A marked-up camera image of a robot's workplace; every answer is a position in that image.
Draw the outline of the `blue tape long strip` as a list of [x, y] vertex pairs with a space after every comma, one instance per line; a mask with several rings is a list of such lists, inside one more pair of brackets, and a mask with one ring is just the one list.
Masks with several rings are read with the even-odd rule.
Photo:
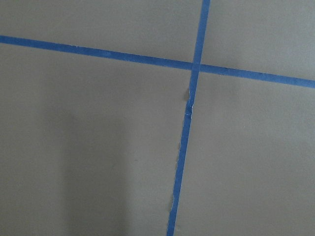
[[173, 201], [169, 212], [166, 235], [173, 236], [175, 232], [177, 211], [180, 201], [181, 186], [185, 168], [186, 153], [189, 143], [189, 133], [192, 120], [193, 106], [200, 72], [201, 58], [204, 47], [204, 39], [207, 28], [207, 21], [209, 16], [211, 1], [204, 0], [201, 5], [200, 19], [198, 24], [197, 37], [195, 42], [194, 56], [192, 61], [190, 81], [189, 81], [189, 97], [186, 103], [184, 114], [184, 122], [182, 135], [180, 140], [180, 149], [177, 160], [177, 167], [175, 172], [174, 186], [173, 186]]

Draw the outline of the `blue tape cross strip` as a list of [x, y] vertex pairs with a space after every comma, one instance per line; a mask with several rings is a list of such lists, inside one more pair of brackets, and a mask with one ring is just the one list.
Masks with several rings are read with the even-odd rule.
[[[157, 65], [157, 66], [170, 67], [170, 68], [176, 68], [176, 69], [184, 69], [184, 70], [193, 69], [192, 62], [172, 60], [172, 59], [163, 59], [163, 58], [142, 56], [142, 55], [136, 55], [136, 54], [128, 54], [128, 53], [108, 51], [108, 50], [103, 50], [103, 49], [95, 49], [95, 48], [89, 48], [89, 47], [60, 44], [60, 43], [46, 42], [46, 41], [40, 41], [40, 40], [11, 37], [11, 36], [5, 36], [5, 35], [2, 35], [0, 37], [0, 42], [1, 44], [37, 48], [37, 49], [43, 49], [43, 50], [85, 55], [85, 56], [98, 57], [98, 58], [129, 61], [129, 62]], [[288, 76], [282, 76], [282, 75], [261, 73], [261, 72], [234, 69], [234, 68], [226, 68], [226, 67], [206, 65], [206, 64], [200, 65], [199, 68], [201, 72], [217, 74], [217, 75], [247, 78], [247, 79], [252, 79], [252, 80], [280, 83], [280, 84], [286, 84], [286, 85], [292, 85], [292, 86], [306, 87], [306, 88], [311, 88], [311, 89], [315, 87], [314, 80], [308, 80], [308, 79], [302, 79], [302, 78], [296, 78], [296, 77], [288, 77]]]

